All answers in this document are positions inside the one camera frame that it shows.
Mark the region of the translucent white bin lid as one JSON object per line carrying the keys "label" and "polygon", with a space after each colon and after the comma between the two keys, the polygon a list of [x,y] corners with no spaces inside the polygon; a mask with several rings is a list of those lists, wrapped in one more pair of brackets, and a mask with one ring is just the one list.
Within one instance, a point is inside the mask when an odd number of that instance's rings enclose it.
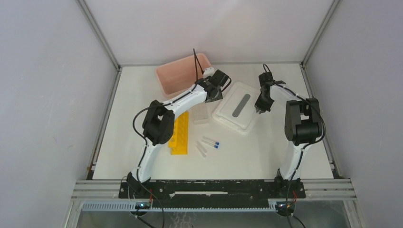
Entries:
{"label": "translucent white bin lid", "polygon": [[235,82],[212,112],[212,118],[240,135],[248,135],[259,118],[255,108],[259,95],[259,90]]}

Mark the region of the pink plastic storage bin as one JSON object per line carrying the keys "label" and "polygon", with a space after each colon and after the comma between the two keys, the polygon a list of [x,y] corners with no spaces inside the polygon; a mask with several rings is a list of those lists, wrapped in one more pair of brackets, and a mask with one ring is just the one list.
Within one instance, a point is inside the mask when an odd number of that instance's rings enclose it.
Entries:
{"label": "pink plastic storage bin", "polygon": [[202,78],[201,70],[211,67],[204,53],[196,54],[158,66],[155,75],[161,92],[166,98],[173,98],[194,84],[196,78]]}

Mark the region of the blue capped tube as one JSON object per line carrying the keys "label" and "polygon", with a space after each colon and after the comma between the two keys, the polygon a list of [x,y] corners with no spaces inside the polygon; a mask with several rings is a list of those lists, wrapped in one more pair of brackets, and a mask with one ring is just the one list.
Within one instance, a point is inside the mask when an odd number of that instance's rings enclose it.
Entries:
{"label": "blue capped tube", "polygon": [[217,140],[213,140],[211,138],[208,138],[206,136],[203,136],[203,140],[206,142],[209,142],[210,144],[212,144],[214,147],[218,147],[219,146],[219,142]]}
{"label": "blue capped tube", "polygon": [[205,139],[202,139],[202,142],[203,142],[204,144],[206,144],[206,145],[209,145],[209,146],[215,148],[215,149],[218,149],[218,148],[219,148],[219,145],[218,145],[217,143],[215,143],[215,142],[210,142],[210,141],[207,141],[207,140],[205,140]]}

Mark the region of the yellow test tube rack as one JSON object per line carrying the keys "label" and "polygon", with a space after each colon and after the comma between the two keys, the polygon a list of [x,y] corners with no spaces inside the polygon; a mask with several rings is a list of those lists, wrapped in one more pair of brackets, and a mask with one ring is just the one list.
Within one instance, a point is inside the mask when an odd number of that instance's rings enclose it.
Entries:
{"label": "yellow test tube rack", "polygon": [[171,155],[188,154],[188,127],[189,112],[184,112],[174,121],[173,135],[168,142],[168,147],[171,149]]}

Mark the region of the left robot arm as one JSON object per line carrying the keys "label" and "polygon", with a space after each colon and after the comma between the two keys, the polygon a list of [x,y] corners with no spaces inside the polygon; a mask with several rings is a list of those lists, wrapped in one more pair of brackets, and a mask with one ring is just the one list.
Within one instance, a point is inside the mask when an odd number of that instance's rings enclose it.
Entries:
{"label": "left robot arm", "polygon": [[184,112],[201,103],[221,100],[222,92],[231,84],[231,78],[221,70],[210,67],[204,70],[203,77],[197,79],[184,92],[164,102],[154,100],[139,111],[134,118],[145,113],[143,132],[135,130],[144,141],[137,165],[128,173],[126,181],[131,184],[130,192],[137,198],[147,195],[152,167],[161,147],[174,134],[174,122]]}

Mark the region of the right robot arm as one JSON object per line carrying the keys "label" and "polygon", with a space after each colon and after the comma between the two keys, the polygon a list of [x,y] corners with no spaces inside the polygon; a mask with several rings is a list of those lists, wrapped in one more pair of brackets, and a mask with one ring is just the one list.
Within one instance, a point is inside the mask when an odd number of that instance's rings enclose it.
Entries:
{"label": "right robot arm", "polygon": [[275,193],[288,197],[300,183],[300,169],[308,149],[326,134],[326,126],[320,114],[316,98],[303,98],[275,80],[271,72],[259,75],[260,95],[254,107],[259,114],[270,112],[278,103],[285,108],[284,132],[289,142],[285,159],[275,177]]}

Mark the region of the clear well plate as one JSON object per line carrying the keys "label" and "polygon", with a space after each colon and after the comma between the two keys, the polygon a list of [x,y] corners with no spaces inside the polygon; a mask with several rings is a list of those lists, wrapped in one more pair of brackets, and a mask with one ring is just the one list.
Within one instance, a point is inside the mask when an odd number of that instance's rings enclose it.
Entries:
{"label": "clear well plate", "polygon": [[191,108],[192,120],[195,125],[209,122],[208,108],[205,103],[200,103]]}

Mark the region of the clear tube right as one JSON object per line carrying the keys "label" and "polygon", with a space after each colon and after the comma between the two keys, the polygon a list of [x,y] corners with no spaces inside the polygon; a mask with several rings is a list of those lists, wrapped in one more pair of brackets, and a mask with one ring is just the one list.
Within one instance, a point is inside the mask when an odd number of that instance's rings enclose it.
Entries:
{"label": "clear tube right", "polygon": [[198,144],[198,146],[201,148],[201,150],[202,150],[205,154],[207,154],[207,150],[205,149],[205,147],[204,147],[199,141],[197,141],[197,144]]}

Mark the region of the clear tube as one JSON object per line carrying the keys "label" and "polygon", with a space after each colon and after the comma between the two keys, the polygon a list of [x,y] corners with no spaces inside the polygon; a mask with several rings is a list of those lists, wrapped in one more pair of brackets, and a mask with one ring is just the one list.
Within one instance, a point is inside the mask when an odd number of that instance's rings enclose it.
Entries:
{"label": "clear tube", "polygon": [[207,154],[207,150],[205,149],[205,147],[204,147],[199,141],[197,141],[197,144],[198,144],[198,146],[201,148],[201,150],[202,150],[205,154]]}
{"label": "clear tube", "polygon": [[206,158],[206,153],[204,152],[203,148],[199,145],[196,146],[196,149],[198,150],[198,152],[201,154],[202,158]]}

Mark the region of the clear tube left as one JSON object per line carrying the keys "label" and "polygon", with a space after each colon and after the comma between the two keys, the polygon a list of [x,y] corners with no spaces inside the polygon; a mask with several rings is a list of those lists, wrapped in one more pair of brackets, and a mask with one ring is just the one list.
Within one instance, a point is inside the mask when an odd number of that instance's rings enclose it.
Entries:
{"label": "clear tube left", "polygon": [[206,153],[204,152],[203,148],[199,145],[196,146],[196,149],[198,150],[198,152],[201,154],[202,158],[206,158]]}

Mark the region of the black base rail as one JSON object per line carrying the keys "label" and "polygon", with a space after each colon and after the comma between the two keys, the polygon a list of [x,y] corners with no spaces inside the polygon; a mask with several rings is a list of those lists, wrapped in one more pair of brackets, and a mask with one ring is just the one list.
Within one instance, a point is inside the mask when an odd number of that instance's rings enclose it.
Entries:
{"label": "black base rail", "polygon": [[304,199],[306,191],[300,180],[129,180],[120,183],[118,197],[164,209],[263,209],[275,199]]}

